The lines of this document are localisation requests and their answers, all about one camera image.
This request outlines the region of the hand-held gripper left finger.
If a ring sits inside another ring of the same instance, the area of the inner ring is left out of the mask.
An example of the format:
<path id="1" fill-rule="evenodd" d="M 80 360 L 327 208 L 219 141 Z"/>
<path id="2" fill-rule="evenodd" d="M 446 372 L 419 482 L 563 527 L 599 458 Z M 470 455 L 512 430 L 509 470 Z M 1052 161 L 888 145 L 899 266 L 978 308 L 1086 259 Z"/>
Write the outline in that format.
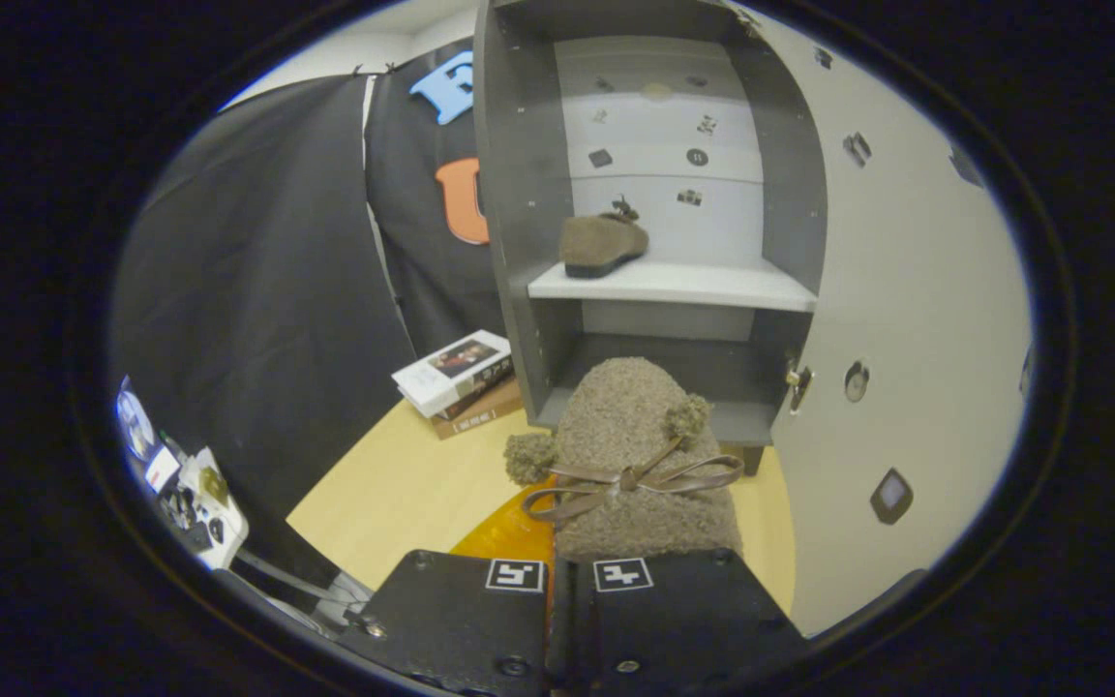
<path id="1" fill-rule="evenodd" d="M 460 696 L 550 696 L 553 526 L 523 511 L 543 480 L 471 534 L 471 555 L 413 550 L 338 636 L 347 652 Z"/>

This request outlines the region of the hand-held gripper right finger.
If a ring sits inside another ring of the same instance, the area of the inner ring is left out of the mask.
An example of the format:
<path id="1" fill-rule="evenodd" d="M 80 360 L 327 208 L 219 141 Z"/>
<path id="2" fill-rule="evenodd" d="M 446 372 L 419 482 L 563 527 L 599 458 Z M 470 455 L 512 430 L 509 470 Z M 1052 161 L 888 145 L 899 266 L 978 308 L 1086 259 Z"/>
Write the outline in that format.
<path id="1" fill-rule="evenodd" d="M 730 548 L 568 565 L 571 696 L 720 696 L 806 654 Z"/>

